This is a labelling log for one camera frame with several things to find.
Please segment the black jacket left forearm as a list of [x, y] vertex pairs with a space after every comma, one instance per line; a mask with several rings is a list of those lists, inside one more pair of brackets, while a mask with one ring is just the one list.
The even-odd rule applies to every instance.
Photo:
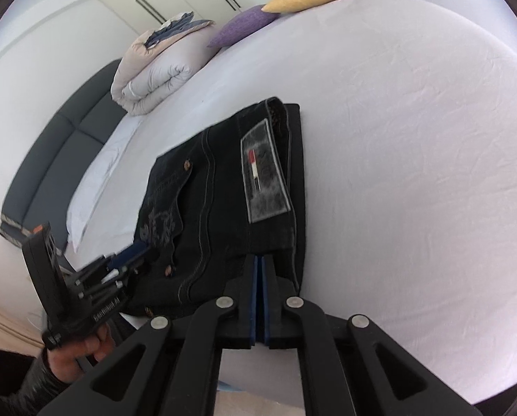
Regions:
[[68, 387], [51, 372], [45, 348], [36, 357], [0, 350], [0, 415], [38, 415]]

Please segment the person's left hand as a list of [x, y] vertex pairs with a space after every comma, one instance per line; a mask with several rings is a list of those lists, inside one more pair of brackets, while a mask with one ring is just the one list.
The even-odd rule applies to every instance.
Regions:
[[71, 341], [47, 354], [48, 365], [57, 379], [64, 383], [73, 383], [83, 374], [78, 359], [93, 356], [101, 362], [114, 349], [114, 340], [107, 324], [100, 326], [95, 334], [84, 340]]

